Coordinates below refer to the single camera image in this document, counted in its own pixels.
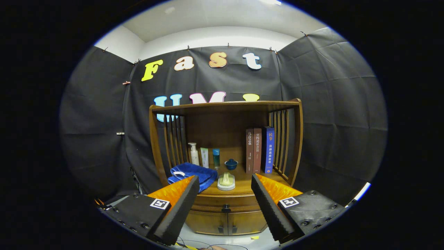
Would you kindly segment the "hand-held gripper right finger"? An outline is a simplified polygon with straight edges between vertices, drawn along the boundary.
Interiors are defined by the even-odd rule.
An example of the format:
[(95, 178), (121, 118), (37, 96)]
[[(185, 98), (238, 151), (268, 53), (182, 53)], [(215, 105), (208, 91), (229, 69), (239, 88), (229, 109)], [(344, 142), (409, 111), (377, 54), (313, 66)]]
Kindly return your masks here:
[(252, 175), (251, 189), (273, 239), (279, 243), (312, 234), (346, 209), (318, 191), (301, 192), (260, 174)]

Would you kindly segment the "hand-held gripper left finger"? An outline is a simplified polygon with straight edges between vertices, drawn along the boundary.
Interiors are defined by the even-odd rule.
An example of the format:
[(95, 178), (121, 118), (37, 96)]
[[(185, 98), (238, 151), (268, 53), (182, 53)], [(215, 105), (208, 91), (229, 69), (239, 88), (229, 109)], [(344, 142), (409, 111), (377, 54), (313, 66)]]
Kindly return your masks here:
[(99, 211), (133, 234), (174, 245), (198, 192), (199, 178), (194, 175), (149, 195), (129, 195), (116, 205), (99, 207)]

